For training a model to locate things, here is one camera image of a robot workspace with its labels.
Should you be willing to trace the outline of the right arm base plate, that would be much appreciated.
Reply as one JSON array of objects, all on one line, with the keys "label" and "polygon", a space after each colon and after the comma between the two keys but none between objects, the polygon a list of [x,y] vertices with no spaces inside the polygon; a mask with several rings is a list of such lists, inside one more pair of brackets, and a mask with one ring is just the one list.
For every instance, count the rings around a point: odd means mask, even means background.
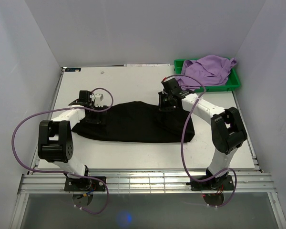
[{"label": "right arm base plate", "polygon": [[212,178],[205,182],[190,180],[186,185],[190,186],[192,191],[232,191],[235,187],[231,175]]}]

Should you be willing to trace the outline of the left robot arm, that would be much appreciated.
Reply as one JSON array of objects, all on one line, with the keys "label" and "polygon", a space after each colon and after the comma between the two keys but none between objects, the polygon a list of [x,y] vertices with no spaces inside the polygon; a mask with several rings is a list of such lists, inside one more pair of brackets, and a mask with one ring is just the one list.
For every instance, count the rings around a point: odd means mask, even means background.
[{"label": "left robot arm", "polygon": [[103,94],[80,91],[67,110],[39,125],[38,157],[65,171],[67,184],[83,191],[92,188],[92,180],[87,166],[74,155],[72,129],[80,123],[104,124],[108,106],[102,100]]}]

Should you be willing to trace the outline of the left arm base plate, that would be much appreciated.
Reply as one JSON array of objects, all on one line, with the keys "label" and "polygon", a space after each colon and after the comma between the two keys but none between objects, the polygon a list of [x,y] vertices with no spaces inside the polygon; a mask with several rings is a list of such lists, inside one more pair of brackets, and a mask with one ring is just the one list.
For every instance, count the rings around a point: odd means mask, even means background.
[{"label": "left arm base plate", "polygon": [[105,191],[102,182],[86,178],[66,178],[64,191],[68,192],[89,192],[89,191]]}]

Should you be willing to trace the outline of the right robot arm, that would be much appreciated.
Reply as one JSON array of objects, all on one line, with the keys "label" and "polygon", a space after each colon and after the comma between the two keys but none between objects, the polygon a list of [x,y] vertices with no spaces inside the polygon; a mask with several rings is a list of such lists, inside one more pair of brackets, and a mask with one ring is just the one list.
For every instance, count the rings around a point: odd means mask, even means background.
[{"label": "right robot arm", "polygon": [[211,127],[214,155],[205,175],[200,178],[190,176],[192,187],[218,189],[231,171],[230,163],[236,151],[247,140],[247,132],[237,108],[222,108],[202,98],[190,89],[182,89],[175,75],[162,80],[163,91],[159,93],[161,111],[173,111],[181,108],[188,112],[184,126],[191,115],[203,119]]}]

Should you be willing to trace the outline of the black trousers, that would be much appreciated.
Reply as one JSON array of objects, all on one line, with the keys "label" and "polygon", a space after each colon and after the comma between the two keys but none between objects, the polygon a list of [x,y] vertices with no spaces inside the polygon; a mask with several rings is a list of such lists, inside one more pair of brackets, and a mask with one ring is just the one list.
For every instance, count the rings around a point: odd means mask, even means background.
[{"label": "black trousers", "polygon": [[99,141],[132,143],[179,143],[188,112],[161,112],[156,105],[128,102],[107,111],[105,124],[81,120],[72,128],[78,135]]}]

